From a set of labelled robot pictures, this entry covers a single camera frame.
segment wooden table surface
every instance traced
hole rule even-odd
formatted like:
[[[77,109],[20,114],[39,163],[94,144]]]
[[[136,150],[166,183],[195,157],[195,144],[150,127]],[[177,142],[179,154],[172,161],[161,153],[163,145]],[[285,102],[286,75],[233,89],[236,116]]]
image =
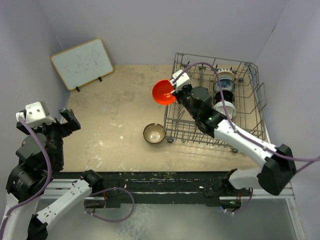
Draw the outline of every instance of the wooden table surface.
[[[64,171],[229,171],[256,167],[242,153],[204,143],[151,145],[143,138],[150,123],[164,123],[165,106],[152,88],[171,76],[172,65],[117,65],[114,72],[70,94],[81,130],[64,139]]]

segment whiteboard easel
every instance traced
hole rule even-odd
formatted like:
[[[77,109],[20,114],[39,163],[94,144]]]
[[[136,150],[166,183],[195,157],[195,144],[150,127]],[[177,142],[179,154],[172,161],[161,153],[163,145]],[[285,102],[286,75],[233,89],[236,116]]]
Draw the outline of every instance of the whiteboard easel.
[[[51,62],[70,91],[114,71],[100,38],[54,54]]]

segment black metal frame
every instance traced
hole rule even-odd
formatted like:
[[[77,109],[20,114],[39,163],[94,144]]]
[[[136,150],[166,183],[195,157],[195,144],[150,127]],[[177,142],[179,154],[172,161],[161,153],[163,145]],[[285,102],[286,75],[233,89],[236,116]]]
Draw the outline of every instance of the black metal frame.
[[[227,171],[168,171],[168,172],[97,172],[103,177],[103,187],[121,187],[127,189],[136,204],[204,204],[219,207],[219,197],[236,198],[239,191],[226,191],[223,182]],[[55,173],[55,179],[76,180],[82,172]],[[240,190],[242,196],[249,196],[250,191]],[[122,191],[106,193],[95,199],[86,200],[90,208],[119,208],[121,204],[132,202],[129,195]]]

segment whiteboard frame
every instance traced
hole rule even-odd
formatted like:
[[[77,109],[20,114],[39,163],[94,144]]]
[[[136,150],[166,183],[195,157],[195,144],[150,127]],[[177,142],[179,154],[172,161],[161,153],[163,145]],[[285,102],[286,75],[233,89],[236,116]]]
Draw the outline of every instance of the whiteboard frame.
[[[76,87],[75,87],[75,88],[72,88],[72,89],[68,88],[65,80],[62,78],[62,76],[61,76],[58,68],[56,67],[54,61],[52,60],[52,58],[53,58],[54,56],[57,56],[57,55],[62,54],[62,53],[65,53],[65,52],[67,52],[67,51],[70,51],[70,50],[72,50],[72,49],[75,49],[75,48],[77,48],[77,47],[80,47],[80,46],[82,46],[82,45],[85,45],[85,44],[87,44],[87,43],[93,42],[93,41],[95,41],[95,40],[100,40],[100,41],[101,41],[102,46],[103,46],[104,51],[105,51],[105,54],[106,54],[106,56],[108,57],[108,60],[109,60],[110,65],[111,65],[111,67],[112,67],[112,70],[111,70],[110,72],[108,72],[108,73],[106,73],[106,74],[104,74],[104,75],[102,75],[102,76],[99,76],[99,77],[106,76],[106,75],[112,73],[112,72],[115,70],[115,68],[114,68],[114,66],[113,66],[113,64],[112,64],[112,62],[111,62],[111,60],[110,60],[110,57],[109,57],[109,54],[108,54],[108,52],[107,52],[106,46],[105,46],[105,44],[104,44],[104,41],[101,39],[101,37],[97,37],[97,38],[92,39],[92,40],[90,40],[90,41],[86,41],[86,42],[81,43],[81,44],[79,44],[79,45],[77,45],[77,46],[71,47],[71,48],[69,48],[69,49],[67,49],[67,50],[58,52],[58,53],[56,53],[56,54],[54,54],[54,55],[52,55],[52,56],[50,57],[50,61],[51,61],[52,65],[54,66],[56,72],[59,74],[61,80],[63,81],[63,83],[64,83],[64,85],[65,85],[65,87],[66,87],[66,89],[68,89],[69,91],[75,90]],[[99,77],[94,78],[94,79],[91,79],[91,80],[89,80],[88,82],[86,82],[86,83],[84,83],[84,84],[82,84],[82,85],[79,85],[79,86],[77,86],[77,87],[79,88],[79,87],[81,87],[81,86],[83,86],[83,85],[86,85],[86,84],[88,84],[88,83],[91,83],[92,81],[99,79]]]

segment wire dish rack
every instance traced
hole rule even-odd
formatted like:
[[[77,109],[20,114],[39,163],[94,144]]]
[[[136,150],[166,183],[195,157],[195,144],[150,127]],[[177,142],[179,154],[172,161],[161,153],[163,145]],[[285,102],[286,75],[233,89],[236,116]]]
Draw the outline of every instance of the wire dish rack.
[[[251,133],[259,139],[266,141],[266,127],[262,110],[266,106],[264,84],[259,81],[258,67],[247,61],[237,61],[218,57],[200,56],[186,53],[176,53],[172,73],[184,69],[189,63],[208,62],[216,70],[227,68],[234,73],[234,106],[236,115],[232,121],[243,130]],[[192,86],[200,86],[208,89],[212,98],[215,93],[214,72],[207,66],[196,65],[187,72]],[[185,111],[185,108],[176,101],[166,106],[164,111],[164,130],[168,143],[181,140],[183,143],[204,143],[212,146],[230,147],[232,152],[238,152],[228,143],[212,138],[202,133],[195,121]]]

